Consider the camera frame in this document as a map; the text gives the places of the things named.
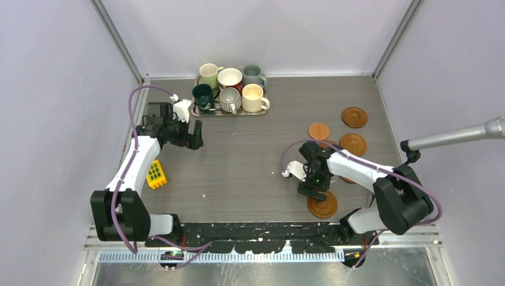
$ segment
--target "orange coaster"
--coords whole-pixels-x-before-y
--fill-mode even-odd
[[[318,201],[315,198],[307,198],[307,207],[311,214],[320,219],[327,219],[336,213],[338,202],[330,191],[319,191],[326,194],[326,201]]]
[[[356,156],[362,156],[367,149],[364,138],[354,133],[348,133],[342,136],[342,138],[340,138],[340,146]]]
[[[339,176],[339,177],[342,179],[342,181],[344,181],[344,182],[346,182],[346,183],[349,183],[349,184],[356,184],[356,182],[351,181],[351,180],[349,180],[349,179],[347,179],[347,178],[344,178],[344,177],[342,177],[342,176]]]
[[[338,145],[335,141],[331,141],[331,140],[325,140],[325,142],[328,142],[332,145]],[[326,145],[326,144],[323,144],[323,143],[317,143],[319,146],[323,147],[324,149],[326,148],[330,148],[330,146]]]
[[[330,136],[330,129],[324,123],[312,123],[308,128],[308,134],[317,140],[326,140]]]
[[[348,107],[342,112],[342,121],[351,128],[362,128],[368,122],[368,115],[361,108]]]

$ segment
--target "tray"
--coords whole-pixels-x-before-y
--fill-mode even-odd
[[[194,86],[199,85],[199,80],[200,80],[200,75],[198,75],[195,78],[195,85]],[[265,98],[267,98],[266,91],[264,91],[263,96]],[[193,116],[246,116],[246,115],[263,115],[265,113],[267,113],[267,111],[264,109],[262,109],[258,112],[249,112],[249,111],[245,111],[242,107],[240,107],[237,110],[237,114],[232,114],[232,113],[223,111],[221,109],[220,104],[219,104],[219,96],[216,97],[216,99],[214,99],[214,108],[202,111],[202,110],[198,109],[198,107],[195,105],[195,106],[193,106],[193,109],[191,110],[191,114],[193,114]]]

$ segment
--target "white wall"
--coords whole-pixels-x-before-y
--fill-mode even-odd
[[[505,116],[505,2],[425,1],[379,83],[400,140]],[[420,180],[460,285],[505,279],[505,141],[421,151]]]
[[[136,86],[88,0],[0,4],[0,284],[75,285]]]
[[[372,73],[410,0],[104,0],[140,69],[196,76],[207,62],[267,74]]]

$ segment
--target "cup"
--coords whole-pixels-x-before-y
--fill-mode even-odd
[[[242,92],[242,72],[229,67],[222,70],[217,75],[217,81],[224,88],[236,88],[239,92]]]
[[[219,94],[219,104],[222,110],[237,114],[237,110],[242,105],[240,92],[235,88],[224,88]]]
[[[252,83],[246,85],[242,91],[242,107],[248,112],[268,110],[270,109],[270,101],[263,96],[263,88]]]
[[[267,89],[267,77],[265,77],[265,75],[261,72],[261,68],[259,66],[255,64],[248,64],[242,69],[242,75],[244,77],[244,80],[242,81],[244,86],[255,83],[263,89]]]
[[[217,88],[211,88],[210,85],[202,83],[193,88],[193,97],[195,105],[200,110],[209,110],[214,107],[214,94]]]
[[[211,88],[217,87],[217,74],[224,67],[217,67],[215,64],[205,64],[200,67],[200,83],[210,85]]]

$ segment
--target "yellow object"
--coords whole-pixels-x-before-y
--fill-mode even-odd
[[[169,182],[169,180],[165,177],[165,174],[161,169],[160,161],[158,160],[154,160],[154,162],[152,162],[146,179],[152,189],[159,188]]]

